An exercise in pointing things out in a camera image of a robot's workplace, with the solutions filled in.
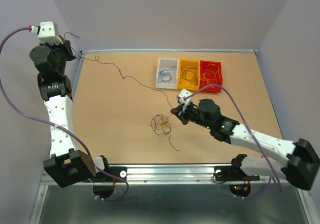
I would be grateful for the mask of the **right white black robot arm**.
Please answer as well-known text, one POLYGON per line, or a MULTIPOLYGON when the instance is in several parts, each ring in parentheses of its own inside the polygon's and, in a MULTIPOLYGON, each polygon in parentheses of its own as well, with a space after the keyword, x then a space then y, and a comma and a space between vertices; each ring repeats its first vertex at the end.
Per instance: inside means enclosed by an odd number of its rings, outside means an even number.
POLYGON ((179 104, 170 112, 183 125, 193 122, 209 129, 210 135, 220 142, 245 147, 264 156, 258 159, 238 155, 230 167, 233 178, 273 176, 302 190, 312 188, 320 169, 320 159, 308 140, 284 140, 252 130, 222 115, 220 107, 211 99, 202 99, 198 105, 192 102, 179 104))

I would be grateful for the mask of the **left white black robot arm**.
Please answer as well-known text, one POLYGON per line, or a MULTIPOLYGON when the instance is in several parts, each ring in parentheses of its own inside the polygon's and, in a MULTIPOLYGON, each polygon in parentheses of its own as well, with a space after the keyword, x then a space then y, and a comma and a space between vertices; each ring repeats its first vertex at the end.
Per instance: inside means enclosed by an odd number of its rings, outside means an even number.
POLYGON ((107 159, 92 158, 81 151, 72 136, 72 85, 65 74, 66 63, 76 58, 70 41, 41 43, 29 55, 38 70, 37 84, 50 124, 51 148, 49 159, 43 162, 44 170, 62 188, 95 177, 108 180, 111 168, 107 159))

